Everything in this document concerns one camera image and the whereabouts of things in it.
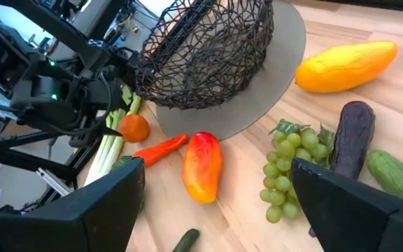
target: wire basket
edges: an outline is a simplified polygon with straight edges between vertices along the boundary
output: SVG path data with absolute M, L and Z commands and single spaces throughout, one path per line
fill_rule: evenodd
M 261 68 L 273 29 L 271 0 L 176 0 L 143 44 L 136 91 L 169 108 L 220 105 Z

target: yellow mango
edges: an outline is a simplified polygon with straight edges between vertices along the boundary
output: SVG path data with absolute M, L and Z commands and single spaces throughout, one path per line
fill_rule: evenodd
M 309 92 L 341 92 L 374 80 L 394 60 L 397 44 L 374 41 L 330 48 L 306 59 L 295 83 Z

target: wooden surface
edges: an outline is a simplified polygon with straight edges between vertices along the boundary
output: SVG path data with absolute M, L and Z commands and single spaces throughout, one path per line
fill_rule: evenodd
M 275 225 L 265 220 L 268 205 L 260 201 L 259 191 L 263 188 L 265 154 L 271 150 L 267 133 L 281 118 L 317 129 L 321 122 L 334 130 L 345 103 L 367 102 L 376 113 L 371 147 L 389 151 L 403 161 L 403 12 L 310 0 L 293 3 L 306 24 L 305 57 L 330 46 L 392 40 L 399 45 L 397 59 L 378 80 L 350 92 L 309 94 L 292 84 L 266 116 L 221 143 L 225 168 L 214 204 L 199 205 L 186 193 L 181 181 L 184 148 L 147 169 L 146 207 L 127 251 L 170 252 L 190 228 L 201 230 L 194 252 L 322 251 L 318 241 L 307 235 L 309 224 L 304 216 Z M 141 113 L 152 126 L 150 138 L 125 145 L 124 155 L 166 139 L 155 119 L 153 104 L 144 106 Z M 376 186 L 366 167 L 360 180 Z

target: small orange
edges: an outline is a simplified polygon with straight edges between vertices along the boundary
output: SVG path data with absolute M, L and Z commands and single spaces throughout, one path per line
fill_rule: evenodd
M 119 133 L 127 143 L 139 143 L 148 138 L 150 125 L 142 115 L 126 115 L 119 122 Z

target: cucumber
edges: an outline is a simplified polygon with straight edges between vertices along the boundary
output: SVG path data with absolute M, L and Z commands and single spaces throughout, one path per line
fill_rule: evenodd
M 196 240 L 200 236 L 200 231 L 191 228 L 189 229 L 173 249 L 172 252 L 189 252 Z
M 403 163 L 383 150 L 370 152 L 366 162 L 382 189 L 403 199 Z

